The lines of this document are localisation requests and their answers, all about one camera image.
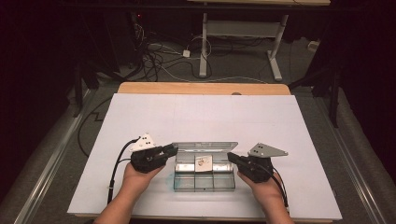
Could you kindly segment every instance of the human hand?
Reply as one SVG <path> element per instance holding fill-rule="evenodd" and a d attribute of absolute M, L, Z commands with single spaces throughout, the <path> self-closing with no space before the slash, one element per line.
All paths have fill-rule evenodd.
<path fill-rule="evenodd" d="M 93 223 L 129 223 L 134 204 L 140 195 L 149 187 L 151 179 L 162 168 L 160 167 L 147 174 L 143 174 L 137 172 L 132 164 L 128 162 L 125 166 L 120 192 Z"/>
<path fill-rule="evenodd" d="M 123 193 L 127 193 L 127 195 L 131 195 L 134 199 L 137 199 L 149 187 L 151 179 L 162 169 L 163 167 L 160 167 L 144 174 L 136 171 L 132 164 L 128 162 L 125 166 L 120 191 L 123 191 Z"/>
<path fill-rule="evenodd" d="M 294 223 L 283 204 L 282 193 L 274 179 L 270 178 L 266 182 L 254 183 L 239 171 L 238 175 L 250 186 L 254 198 L 262 207 L 267 223 Z M 274 173 L 274 177 L 281 183 L 277 173 Z"/>

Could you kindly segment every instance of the table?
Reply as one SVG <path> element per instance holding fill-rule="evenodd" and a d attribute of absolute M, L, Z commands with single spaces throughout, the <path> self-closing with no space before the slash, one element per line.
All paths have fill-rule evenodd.
<path fill-rule="evenodd" d="M 273 164 L 285 181 L 291 217 L 297 222 L 342 218 L 288 88 L 281 84 L 226 83 L 121 84 L 78 183 L 69 214 L 97 216 L 105 208 L 109 178 L 120 149 L 144 132 L 162 146 L 170 142 L 236 141 L 238 146 L 233 152 L 246 156 L 257 142 L 263 142 L 288 151 L 288 157 L 273 158 Z M 233 192 L 174 192 L 174 165 L 174 158 L 169 159 L 154 177 L 136 204 L 133 217 L 264 219 L 250 188 L 239 177 L 235 177 Z M 122 179 L 120 170 L 115 194 Z"/>
<path fill-rule="evenodd" d="M 260 4 L 260 5 L 304 5 L 304 6 L 328 6 L 330 0 L 190 0 L 193 2 L 209 3 L 230 3 L 230 4 Z M 258 22 L 258 21 L 213 21 L 207 19 L 204 13 L 202 48 L 200 59 L 200 77 L 206 77 L 207 65 L 207 36 L 252 36 L 252 37 L 273 37 L 275 39 L 273 48 L 267 51 L 267 57 L 276 81 L 282 80 L 279 66 L 276 62 L 276 54 L 285 31 L 286 22 L 289 15 L 283 15 L 280 22 Z"/>

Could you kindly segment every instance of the white table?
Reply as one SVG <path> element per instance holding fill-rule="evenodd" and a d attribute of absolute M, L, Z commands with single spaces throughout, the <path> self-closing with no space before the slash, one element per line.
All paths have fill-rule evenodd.
<path fill-rule="evenodd" d="M 147 91 L 145 85 L 140 86 L 142 91 Z M 180 84 L 153 86 L 160 91 L 163 86 L 177 85 Z M 205 85 L 181 84 L 182 92 L 193 90 L 194 86 L 205 88 Z M 219 84 L 219 89 L 226 90 L 227 85 L 238 87 Z M 219 91 L 216 86 L 207 85 L 208 93 Z M 247 84 L 251 91 L 262 87 L 271 89 L 271 86 Z M 125 92 L 125 88 L 121 87 L 120 91 Z M 161 146 L 171 142 L 235 141 L 238 146 L 233 152 L 246 156 L 249 149 L 262 142 L 288 151 L 289 156 L 272 158 L 272 161 L 285 181 L 291 217 L 308 222 L 342 218 L 294 96 L 173 94 L 173 91 L 175 89 L 170 88 L 166 94 L 114 95 L 70 203 L 69 214 L 97 216 L 101 213 L 120 150 L 128 141 L 149 132 Z M 126 151 L 123 158 L 129 157 Z M 166 167 L 154 177 L 136 204 L 133 217 L 264 219 L 250 188 L 238 176 L 233 192 L 174 192 L 174 165 L 175 158 L 169 159 Z M 123 167 L 121 164 L 116 175 L 115 195 L 120 188 Z"/>

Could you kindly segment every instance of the cable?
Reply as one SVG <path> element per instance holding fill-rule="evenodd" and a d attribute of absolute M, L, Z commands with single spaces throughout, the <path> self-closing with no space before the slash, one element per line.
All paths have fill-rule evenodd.
<path fill-rule="evenodd" d="M 82 126 L 84 125 L 85 121 L 87 121 L 88 117 L 89 117 L 90 115 L 92 115 L 92 114 L 96 115 L 95 121 L 102 121 L 102 120 L 98 119 L 99 112 L 94 112 L 94 111 L 95 111 L 97 108 L 99 108 L 99 106 L 103 105 L 105 102 L 111 100 L 111 98 L 112 98 L 112 96 L 109 97 L 109 98 L 107 98 L 107 99 L 105 99 L 105 100 L 104 100 L 102 103 L 100 103 L 95 109 L 93 109 L 93 110 L 88 114 L 88 116 L 85 117 L 85 119 L 81 122 L 81 125 L 80 125 L 79 128 L 78 128 L 78 134 L 77 134 L 78 146 L 79 146 L 79 149 L 81 150 L 81 152 L 82 152 L 87 158 L 89 158 L 90 155 L 89 155 L 89 154 L 84 150 L 84 148 L 82 147 L 81 139 L 80 139 L 80 134 L 81 134 Z"/>
<path fill-rule="evenodd" d="M 285 185 L 283 184 L 283 180 L 282 180 L 282 177 L 280 176 L 280 173 L 274 168 L 274 170 L 276 170 L 277 174 L 279 175 L 280 180 L 282 181 L 282 185 L 280 185 L 280 183 L 276 179 L 276 177 L 273 174 L 271 174 L 265 167 L 263 167 L 262 165 L 259 165 L 257 163 L 256 163 L 256 165 L 259 166 L 260 168 L 262 168 L 268 175 L 271 176 L 271 178 L 274 179 L 275 183 L 279 187 L 280 193 L 282 194 L 283 204 L 285 205 L 286 209 L 289 212 L 288 194 L 286 193 Z"/>
<path fill-rule="evenodd" d="M 114 183 L 116 182 L 114 180 L 115 176 L 116 176 L 116 172 L 117 172 L 117 167 L 119 166 L 120 162 L 121 162 L 121 156 L 123 154 L 123 152 L 125 151 L 125 149 L 131 145 L 132 143 L 137 142 L 137 140 L 139 140 L 139 138 L 134 139 L 129 141 L 127 144 L 125 144 L 125 146 L 122 148 L 120 155 L 117 157 L 117 161 L 116 164 L 114 165 L 114 169 L 113 169 L 113 174 L 111 175 L 111 179 L 110 179 L 110 184 L 108 186 L 108 195 L 107 195 L 107 204 L 111 203 L 111 201 L 113 200 L 113 189 L 114 189 Z"/>

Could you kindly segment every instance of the dark background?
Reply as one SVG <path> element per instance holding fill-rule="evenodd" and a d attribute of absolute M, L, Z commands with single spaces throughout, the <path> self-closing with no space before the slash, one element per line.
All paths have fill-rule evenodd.
<path fill-rule="evenodd" d="M 123 19 L 125 13 L 90 12 L 82 19 L 76 11 L 64 10 L 56 4 L 50 0 L 0 3 L 0 200 L 68 107 L 66 94 L 73 87 L 77 61 L 91 60 L 117 71 L 120 64 L 128 63 L 135 56 L 118 48 L 134 45 L 129 23 Z M 365 4 L 369 6 L 361 13 L 333 15 L 330 26 L 328 15 L 292 15 L 284 37 L 286 41 L 302 36 L 317 40 L 327 32 L 310 73 L 328 62 L 342 61 L 341 87 L 373 149 L 394 180 L 396 6 L 391 0 L 332 1 L 334 7 Z M 189 12 L 166 15 L 169 13 L 146 12 L 142 22 L 182 44 L 188 43 L 191 35 L 197 35 L 202 28 L 201 15 Z M 257 16 L 246 17 L 246 20 L 257 19 Z M 172 25 L 176 21 L 184 27 L 182 32 Z M 309 84 L 318 83 L 321 79 Z"/>

